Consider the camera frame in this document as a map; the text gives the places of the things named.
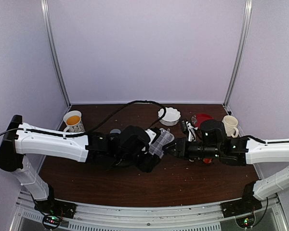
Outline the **clear plastic pill organizer box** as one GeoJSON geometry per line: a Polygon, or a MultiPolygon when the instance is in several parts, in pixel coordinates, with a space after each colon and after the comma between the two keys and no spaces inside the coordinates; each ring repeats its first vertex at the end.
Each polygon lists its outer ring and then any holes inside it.
{"type": "Polygon", "coordinates": [[[169,130],[159,128],[155,132],[156,136],[153,142],[151,142],[149,147],[149,152],[152,155],[157,155],[160,159],[164,156],[164,151],[162,150],[163,146],[174,141],[174,135],[170,133],[169,130]]]}

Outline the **white orange vitamin bottle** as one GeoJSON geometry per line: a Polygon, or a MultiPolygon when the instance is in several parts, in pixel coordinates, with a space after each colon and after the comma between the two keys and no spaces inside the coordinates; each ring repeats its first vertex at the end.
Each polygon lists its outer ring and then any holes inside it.
{"type": "Polygon", "coordinates": [[[120,134],[120,133],[121,133],[121,130],[120,130],[120,129],[117,129],[117,128],[112,129],[112,130],[110,131],[110,134],[120,134]]]}

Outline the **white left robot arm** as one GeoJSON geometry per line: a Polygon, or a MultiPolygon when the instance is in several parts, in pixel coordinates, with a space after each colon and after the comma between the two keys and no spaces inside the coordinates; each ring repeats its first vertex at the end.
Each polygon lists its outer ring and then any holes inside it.
{"type": "Polygon", "coordinates": [[[36,206],[50,214],[62,206],[54,198],[53,187],[32,169],[26,154],[40,154],[71,159],[80,163],[108,164],[112,167],[135,166],[150,173],[161,161],[149,150],[157,133],[138,126],[128,126],[120,133],[60,132],[36,128],[14,115],[7,130],[0,134],[0,169],[12,172],[32,195],[36,206]]]}

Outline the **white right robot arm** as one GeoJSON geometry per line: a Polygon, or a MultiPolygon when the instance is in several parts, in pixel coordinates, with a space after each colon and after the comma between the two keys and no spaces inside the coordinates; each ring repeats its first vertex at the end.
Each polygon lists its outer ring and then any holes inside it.
{"type": "MultiPolygon", "coordinates": [[[[224,124],[214,119],[200,125],[201,139],[189,141],[177,138],[162,150],[180,159],[213,159],[230,166],[246,166],[266,162],[289,162],[289,139],[261,140],[251,135],[227,137],[224,124]]],[[[248,212],[268,196],[289,187],[289,166],[283,170],[246,186],[247,194],[238,200],[237,208],[248,212]]]]}

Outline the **white scalloped bowl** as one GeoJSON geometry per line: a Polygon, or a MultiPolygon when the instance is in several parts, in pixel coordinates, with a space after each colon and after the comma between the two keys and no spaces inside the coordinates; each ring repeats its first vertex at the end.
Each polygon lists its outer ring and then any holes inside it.
{"type": "Polygon", "coordinates": [[[181,118],[181,112],[173,107],[166,107],[166,113],[160,123],[165,126],[175,126],[181,118]]]}

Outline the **orange cylindrical bottle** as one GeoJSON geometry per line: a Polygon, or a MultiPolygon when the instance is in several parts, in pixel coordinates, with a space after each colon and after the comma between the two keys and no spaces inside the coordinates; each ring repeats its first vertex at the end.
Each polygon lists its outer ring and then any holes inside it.
{"type": "Polygon", "coordinates": [[[213,159],[212,159],[212,158],[204,158],[204,159],[203,159],[203,162],[204,162],[205,164],[211,164],[211,163],[213,162],[213,159]]]}

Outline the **red floral plate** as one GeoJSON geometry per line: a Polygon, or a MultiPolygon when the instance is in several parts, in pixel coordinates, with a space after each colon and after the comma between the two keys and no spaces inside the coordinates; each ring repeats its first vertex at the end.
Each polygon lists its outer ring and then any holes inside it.
{"type": "Polygon", "coordinates": [[[202,122],[207,121],[207,120],[211,120],[211,119],[213,119],[213,117],[208,115],[208,114],[198,113],[198,114],[195,114],[191,117],[191,124],[194,127],[198,128],[198,127],[200,127],[202,122]]]}

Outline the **floral mug with yellow interior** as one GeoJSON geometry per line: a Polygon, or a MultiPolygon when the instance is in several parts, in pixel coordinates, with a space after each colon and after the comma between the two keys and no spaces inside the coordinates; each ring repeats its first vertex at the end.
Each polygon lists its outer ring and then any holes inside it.
{"type": "Polygon", "coordinates": [[[66,113],[63,117],[66,128],[63,132],[85,132],[81,117],[82,113],[77,110],[66,113]]]}

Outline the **cream ribbed mug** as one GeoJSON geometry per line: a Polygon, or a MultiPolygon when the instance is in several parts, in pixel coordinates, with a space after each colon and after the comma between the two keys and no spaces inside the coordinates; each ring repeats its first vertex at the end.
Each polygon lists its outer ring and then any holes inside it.
{"type": "Polygon", "coordinates": [[[237,138],[239,136],[239,130],[238,130],[238,120],[231,116],[226,115],[222,120],[225,128],[225,132],[227,134],[227,137],[237,138]]]}

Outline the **aluminium front rail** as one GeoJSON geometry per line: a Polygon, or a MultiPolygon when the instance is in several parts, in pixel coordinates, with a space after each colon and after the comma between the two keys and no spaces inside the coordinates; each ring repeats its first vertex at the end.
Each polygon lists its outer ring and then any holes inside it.
{"type": "MultiPolygon", "coordinates": [[[[239,218],[225,218],[220,202],[169,207],[117,207],[77,203],[73,218],[63,218],[55,231],[289,231],[278,196],[271,196],[254,212],[252,229],[241,228],[239,218]]],[[[30,194],[21,191],[8,231],[47,231],[43,215],[34,209],[30,194]]]]}

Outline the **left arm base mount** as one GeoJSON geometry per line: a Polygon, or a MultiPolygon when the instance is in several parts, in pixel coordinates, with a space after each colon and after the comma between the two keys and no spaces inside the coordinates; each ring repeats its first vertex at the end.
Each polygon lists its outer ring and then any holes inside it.
{"type": "Polygon", "coordinates": [[[35,209],[45,215],[55,215],[63,218],[74,218],[77,205],[60,200],[34,201],[35,209]]]}

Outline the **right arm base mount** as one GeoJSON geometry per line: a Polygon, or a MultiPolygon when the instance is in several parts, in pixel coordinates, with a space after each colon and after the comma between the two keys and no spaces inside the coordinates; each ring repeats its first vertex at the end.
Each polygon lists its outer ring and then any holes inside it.
{"type": "Polygon", "coordinates": [[[252,213],[262,208],[260,201],[244,201],[242,199],[221,203],[224,218],[252,213]]]}

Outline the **right aluminium frame post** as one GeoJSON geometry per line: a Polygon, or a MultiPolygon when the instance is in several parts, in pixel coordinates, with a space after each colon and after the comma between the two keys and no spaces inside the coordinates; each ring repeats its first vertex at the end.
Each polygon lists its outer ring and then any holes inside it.
{"type": "Polygon", "coordinates": [[[242,20],[242,27],[241,27],[241,32],[240,32],[238,48],[236,52],[236,58],[235,58],[230,82],[228,85],[227,93],[223,102],[223,106],[226,109],[226,111],[231,111],[230,106],[229,106],[230,101],[231,101],[231,96],[235,88],[236,80],[239,74],[241,62],[242,62],[243,55],[244,55],[244,49],[247,43],[248,34],[250,30],[250,22],[251,22],[251,17],[252,17],[252,2],[253,2],[252,0],[245,1],[245,9],[244,9],[244,15],[243,15],[243,20],[242,20]]]}

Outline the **aluminium frame post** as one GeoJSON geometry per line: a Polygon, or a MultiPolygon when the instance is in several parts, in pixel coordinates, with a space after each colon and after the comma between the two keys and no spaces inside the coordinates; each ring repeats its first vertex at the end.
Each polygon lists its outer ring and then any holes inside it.
{"type": "Polygon", "coordinates": [[[40,2],[41,2],[41,10],[42,10],[43,20],[44,20],[44,24],[46,28],[47,37],[48,37],[48,43],[50,46],[50,52],[51,52],[51,57],[52,57],[52,62],[53,62],[56,78],[58,80],[59,88],[62,93],[65,104],[67,108],[69,108],[71,107],[71,102],[70,102],[70,99],[66,90],[61,67],[59,64],[58,54],[57,54],[56,47],[55,47],[48,1],[41,0],[40,2]]]}
{"type": "Polygon", "coordinates": [[[250,22],[251,22],[251,17],[252,17],[252,2],[253,2],[252,0],[245,1],[245,9],[244,9],[244,15],[243,15],[243,20],[242,20],[242,27],[241,27],[241,32],[240,32],[238,48],[236,52],[236,58],[235,58],[230,82],[228,85],[227,93],[223,102],[223,106],[226,109],[226,111],[231,111],[230,106],[229,106],[230,101],[231,101],[231,96],[235,88],[236,80],[239,74],[241,62],[242,62],[243,55],[244,55],[244,49],[247,43],[248,34],[250,30],[250,22]]]}

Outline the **left aluminium frame post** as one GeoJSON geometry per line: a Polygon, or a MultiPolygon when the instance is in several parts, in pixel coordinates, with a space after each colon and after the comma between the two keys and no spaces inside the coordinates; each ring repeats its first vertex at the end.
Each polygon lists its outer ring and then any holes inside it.
{"type": "Polygon", "coordinates": [[[58,54],[57,54],[56,47],[55,47],[48,1],[41,0],[40,2],[41,2],[41,10],[42,10],[43,20],[44,20],[44,24],[46,28],[47,37],[48,37],[48,43],[50,46],[50,52],[51,52],[51,57],[52,57],[52,62],[53,62],[56,78],[58,80],[59,88],[62,93],[65,104],[67,108],[69,108],[71,107],[71,102],[70,102],[70,99],[66,90],[61,67],[59,64],[58,54]]]}

